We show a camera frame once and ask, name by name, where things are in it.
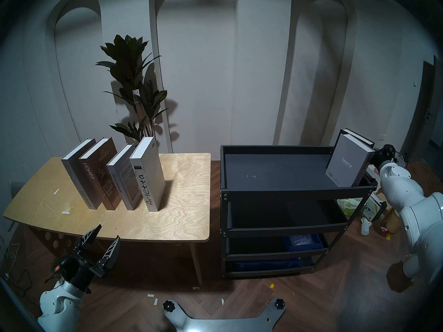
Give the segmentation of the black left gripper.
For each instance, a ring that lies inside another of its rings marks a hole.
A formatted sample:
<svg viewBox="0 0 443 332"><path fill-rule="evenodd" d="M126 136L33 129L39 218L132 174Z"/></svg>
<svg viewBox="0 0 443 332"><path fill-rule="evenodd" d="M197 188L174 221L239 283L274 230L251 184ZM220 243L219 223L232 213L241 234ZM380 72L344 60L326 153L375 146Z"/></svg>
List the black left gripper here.
<svg viewBox="0 0 443 332"><path fill-rule="evenodd" d="M78 237L70 254L65 254L58 259L54 268L54 276L60 275L64 283L72 285L84 294L91 294L90 285L94 278L102 278L116 264L120 253L120 236L114 239L103 257L97 262L87 257L87 250L96 239L102 225L89 230L83 236Z"/></svg>

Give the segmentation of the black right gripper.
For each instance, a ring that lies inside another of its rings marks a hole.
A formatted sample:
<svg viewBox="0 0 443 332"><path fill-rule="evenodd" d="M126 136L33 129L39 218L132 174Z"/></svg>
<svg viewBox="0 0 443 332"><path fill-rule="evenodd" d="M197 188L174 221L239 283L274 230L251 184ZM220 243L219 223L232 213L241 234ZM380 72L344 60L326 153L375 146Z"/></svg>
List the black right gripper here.
<svg viewBox="0 0 443 332"><path fill-rule="evenodd" d="M385 144L381 149L377 150L372 158L370 159L370 164L376 169L382 169L386 164L394 163L397 164L396 149L391 144Z"/></svg>

